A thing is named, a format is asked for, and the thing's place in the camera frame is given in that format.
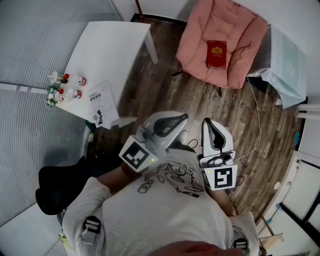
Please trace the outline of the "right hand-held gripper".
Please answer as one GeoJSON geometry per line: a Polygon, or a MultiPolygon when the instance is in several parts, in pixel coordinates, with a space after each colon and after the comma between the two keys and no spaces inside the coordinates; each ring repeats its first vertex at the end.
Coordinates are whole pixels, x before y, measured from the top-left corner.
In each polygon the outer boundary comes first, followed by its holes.
{"type": "Polygon", "coordinates": [[[203,155],[198,155],[197,159],[205,185],[211,191],[234,188],[238,166],[234,163],[231,133],[219,122],[206,117],[202,122],[201,136],[203,155]]]}

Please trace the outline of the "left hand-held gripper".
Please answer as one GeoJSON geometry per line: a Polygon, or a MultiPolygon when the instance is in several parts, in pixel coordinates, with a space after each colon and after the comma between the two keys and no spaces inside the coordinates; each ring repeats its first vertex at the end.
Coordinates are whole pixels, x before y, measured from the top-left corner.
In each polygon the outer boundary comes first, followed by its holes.
{"type": "Polygon", "coordinates": [[[187,113],[178,111],[153,113],[128,137],[118,156],[133,171],[142,172],[167,155],[166,148],[183,130],[188,118],[187,113]]]}

